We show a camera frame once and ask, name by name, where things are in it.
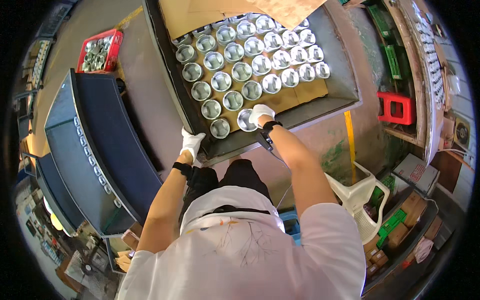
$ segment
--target wrist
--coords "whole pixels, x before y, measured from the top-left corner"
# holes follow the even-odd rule
[[[274,121],[274,119],[269,116],[269,115],[261,115],[259,118],[258,118],[258,125],[260,125],[261,127],[263,127],[265,125],[265,123],[267,122],[270,122],[270,121]]]
[[[184,150],[177,158],[177,162],[191,166],[193,164],[193,156],[190,150]]]

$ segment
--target red stool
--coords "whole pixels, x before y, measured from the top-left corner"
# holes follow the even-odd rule
[[[415,100],[400,94],[377,92],[377,97],[384,100],[384,115],[378,116],[379,121],[410,125],[417,118]],[[391,102],[395,102],[395,113],[391,112]]]

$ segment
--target white glove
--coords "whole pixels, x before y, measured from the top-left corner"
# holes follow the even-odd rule
[[[198,149],[200,148],[200,142],[204,139],[205,133],[201,132],[197,135],[188,133],[184,127],[181,129],[181,135],[183,135],[183,148],[180,151],[180,154],[188,150],[193,156],[193,163],[197,158]]]
[[[273,109],[269,108],[265,104],[257,104],[253,107],[253,111],[250,117],[248,118],[248,122],[255,124],[258,128],[262,128],[258,124],[258,118],[263,115],[270,116],[272,117],[272,119],[275,120],[275,112],[273,111]]]

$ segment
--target white plastic chair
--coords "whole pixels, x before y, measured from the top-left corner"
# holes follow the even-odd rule
[[[377,234],[382,225],[382,213],[385,202],[390,195],[390,190],[378,181],[367,169],[355,161],[353,163],[367,175],[367,178],[360,180],[352,186],[344,186],[327,173],[325,173],[325,175],[332,190],[340,200],[342,200],[342,206],[352,215],[355,222],[357,222],[362,244],[365,245],[375,237],[375,234]],[[370,200],[375,186],[379,187],[385,194],[380,204],[380,209],[378,210],[378,221],[376,223],[368,216],[365,209],[363,209],[363,205]]]

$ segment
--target blue stool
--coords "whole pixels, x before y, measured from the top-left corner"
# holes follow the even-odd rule
[[[285,232],[293,237],[295,244],[300,246],[300,223],[297,215],[297,209],[293,206],[293,210],[279,214],[285,227]]]

